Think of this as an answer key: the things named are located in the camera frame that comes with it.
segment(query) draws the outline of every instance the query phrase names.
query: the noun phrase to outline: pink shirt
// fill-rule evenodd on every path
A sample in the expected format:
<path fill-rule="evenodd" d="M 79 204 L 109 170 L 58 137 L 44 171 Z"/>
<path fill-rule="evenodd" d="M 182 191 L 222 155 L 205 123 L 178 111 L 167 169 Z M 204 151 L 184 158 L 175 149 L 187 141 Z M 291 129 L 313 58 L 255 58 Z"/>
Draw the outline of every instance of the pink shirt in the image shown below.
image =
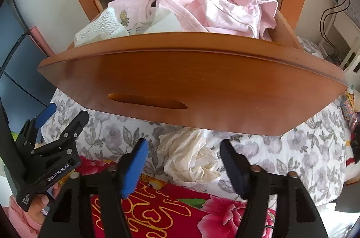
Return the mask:
<path fill-rule="evenodd" d="M 157 8 L 173 12 L 184 31 L 233 34 L 270 40 L 265 30 L 275 28 L 276 0 L 115 0 L 118 20 L 126 20 L 126 29 L 146 22 Z"/>
<path fill-rule="evenodd" d="M 30 219 L 13 196 L 10 197 L 9 207 L 5 207 L 4 211 L 21 238 L 37 238 L 42 225 Z"/>

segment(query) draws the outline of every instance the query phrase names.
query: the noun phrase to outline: floral bedsheet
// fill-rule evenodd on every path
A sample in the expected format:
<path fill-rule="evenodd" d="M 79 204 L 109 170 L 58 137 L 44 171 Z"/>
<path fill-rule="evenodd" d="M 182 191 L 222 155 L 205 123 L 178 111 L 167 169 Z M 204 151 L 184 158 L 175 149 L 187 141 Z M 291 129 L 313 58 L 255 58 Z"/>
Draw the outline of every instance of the floral bedsheet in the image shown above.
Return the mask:
<path fill-rule="evenodd" d="M 341 108 L 341 97 L 319 113 L 279 137 L 207 131 L 208 146 L 220 157 L 220 142 L 228 138 L 238 153 L 244 154 L 251 164 L 259 164 L 268 172 L 286 175 L 296 171 L 316 205 L 337 198 L 345 179 L 345 141 L 350 138 Z M 88 159 L 117 161 L 130 152 L 141 137 L 149 141 L 149 155 L 143 173 L 165 182 L 171 182 L 164 173 L 164 158 L 156 154 L 159 136 L 175 131 L 180 126 L 144 121 L 124 116 L 85 109 L 59 89 L 52 102 L 55 114 L 41 129 L 44 140 L 52 142 L 80 112 L 89 112 L 90 120 L 77 141 L 80 155 Z M 224 166 L 218 184 L 194 188 L 219 197 L 241 200 L 234 193 Z M 276 203 L 270 198 L 269 206 Z"/>

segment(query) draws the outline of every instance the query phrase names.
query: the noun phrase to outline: finger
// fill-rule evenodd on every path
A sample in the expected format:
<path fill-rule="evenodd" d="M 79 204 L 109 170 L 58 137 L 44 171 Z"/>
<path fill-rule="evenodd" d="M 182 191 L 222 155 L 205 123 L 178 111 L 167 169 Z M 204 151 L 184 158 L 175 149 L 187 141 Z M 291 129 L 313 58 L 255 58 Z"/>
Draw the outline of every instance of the finger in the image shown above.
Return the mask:
<path fill-rule="evenodd" d="M 49 199 L 46 195 L 37 194 L 31 202 L 30 208 L 27 212 L 30 219 L 38 224 L 42 224 L 45 220 L 45 216 L 41 210 L 47 205 Z"/>
<path fill-rule="evenodd" d="M 61 189 L 60 182 L 55 183 L 53 186 L 53 190 L 51 192 L 54 198 L 58 196 L 60 189 Z"/>

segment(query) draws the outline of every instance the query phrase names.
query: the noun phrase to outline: folded clothes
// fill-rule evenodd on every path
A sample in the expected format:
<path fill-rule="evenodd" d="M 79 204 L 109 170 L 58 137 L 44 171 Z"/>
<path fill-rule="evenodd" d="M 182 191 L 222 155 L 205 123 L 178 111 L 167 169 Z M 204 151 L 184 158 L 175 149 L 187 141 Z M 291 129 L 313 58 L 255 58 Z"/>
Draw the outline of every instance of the folded clothes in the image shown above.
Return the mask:
<path fill-rule="evenodd" d="M 218 183 L 221 174 L 216 153 L 206 147 L 203 129 L 184 127 L 160 136 L 158 155 L 168 155 L 164 172 L 179 186 Z"/>
<path fill-rule="evenodd" d="M 211 32 L 271 40 L 276 0 L 114 0 L 74 45 L 134 34 Z"/>

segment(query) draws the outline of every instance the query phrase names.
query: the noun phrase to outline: pink sleeve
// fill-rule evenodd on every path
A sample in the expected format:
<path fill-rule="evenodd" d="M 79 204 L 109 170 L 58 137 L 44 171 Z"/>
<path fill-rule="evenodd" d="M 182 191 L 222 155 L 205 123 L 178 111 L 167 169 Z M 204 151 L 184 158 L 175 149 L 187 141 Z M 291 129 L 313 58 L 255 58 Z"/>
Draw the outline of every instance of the pink sleeve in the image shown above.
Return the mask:
<path fill-rule="evenodd" d="M 9 207 L 2 207 L 7 217 L 9 217 Z"/>
<path fill-rule="evenodd" d="M 10 197 L 8 217 L 21 238 L 37 238 L 41 225 L 30 219 L 13 196 Z"/>

